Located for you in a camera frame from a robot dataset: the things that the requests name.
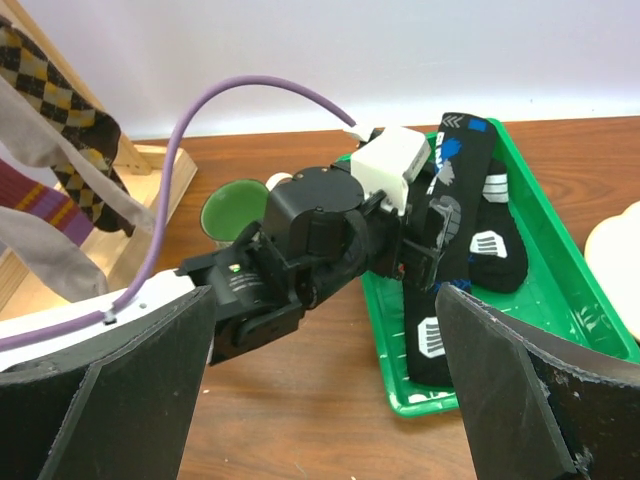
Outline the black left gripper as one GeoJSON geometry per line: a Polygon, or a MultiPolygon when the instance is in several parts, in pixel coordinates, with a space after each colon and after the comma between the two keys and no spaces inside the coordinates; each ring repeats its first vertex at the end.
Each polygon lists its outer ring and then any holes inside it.
{"type": "Polygon", "coordinates": [[[382,209],[385,197],[379,190],[360,208],[367,228],[367,257],[361,271],[428,290],[445,248],[445,204],[421,200],[399,216],[396,209],[382,209]]]}

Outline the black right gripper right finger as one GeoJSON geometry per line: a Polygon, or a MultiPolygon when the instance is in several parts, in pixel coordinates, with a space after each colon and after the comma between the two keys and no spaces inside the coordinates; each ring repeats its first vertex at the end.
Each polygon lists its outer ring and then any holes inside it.
{"type": "Polygon", "coordinates": [[[638,364],[450,284],[436,313],[477,478],[638,478],[638,364]]]}

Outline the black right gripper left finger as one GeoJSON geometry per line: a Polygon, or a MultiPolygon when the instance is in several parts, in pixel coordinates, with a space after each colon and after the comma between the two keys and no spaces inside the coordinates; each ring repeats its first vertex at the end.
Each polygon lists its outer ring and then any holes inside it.
{"type": "Polygon", "coordinates": [[[4,479],[174,479],[214,332],[198,287],[1,373],[4,479]]]}

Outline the black blue logo sock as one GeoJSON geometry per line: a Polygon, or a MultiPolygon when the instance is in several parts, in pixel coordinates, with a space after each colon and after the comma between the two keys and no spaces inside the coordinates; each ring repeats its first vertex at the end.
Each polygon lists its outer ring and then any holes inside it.
{"type": "Polygon", "coordinates": [[[426,287],[403,282],[407,374],[417,384],[451,388],[436,296],[449,284],[470,292],[469,254],[497,132],[484,118],[442,115],[435,140],[434,177],[412,221],[413,240],[435,251],[426,287]]]}

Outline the grey red striped sock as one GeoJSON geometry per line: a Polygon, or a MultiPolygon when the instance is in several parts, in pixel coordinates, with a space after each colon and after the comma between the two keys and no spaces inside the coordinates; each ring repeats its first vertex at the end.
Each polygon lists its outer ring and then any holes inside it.
{"type": "MultiPolygon", "coordinates": [[[[155,215],[122,192],[59,134],[6,81],[1,81],[1,143],[30,167],[69,163],[108,206],[133,225],[152,232],[155,215]]],[[[1,209],[1,242],[47,287],[76,302],[109,291],[103,271],[65,234],[46,221],[9,207],[1,209]]]]}

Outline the black white striped sock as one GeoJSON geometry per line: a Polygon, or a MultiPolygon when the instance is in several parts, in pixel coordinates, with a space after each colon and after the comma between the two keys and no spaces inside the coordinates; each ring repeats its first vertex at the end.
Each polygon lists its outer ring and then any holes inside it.
{"type": "Polygon", "coordinates": [[[469,274],[475,285],[498,293],[517,291],[529,268],[526,248],[508,203],[507,168],[493,158],[469,247],[469,274]]]}

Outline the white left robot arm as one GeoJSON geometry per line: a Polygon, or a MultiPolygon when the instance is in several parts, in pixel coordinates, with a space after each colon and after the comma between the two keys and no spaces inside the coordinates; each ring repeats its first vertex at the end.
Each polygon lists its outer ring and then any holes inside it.
{"type": "Polygon", "coordinates": [[[269,192],[262,216],[228,247],[154,275],[127,305],[110,294],[40,312],[33,330],[23,318],[6,321],[1,367],[105,337],[201,286],[214,294],[208,361],[225,362],[296,331],[308,310],[365,272],[428,290],[451,215],[414,186],[394,205],[381,180],[366,189],[337,165],[304,169],[269,192]]]}

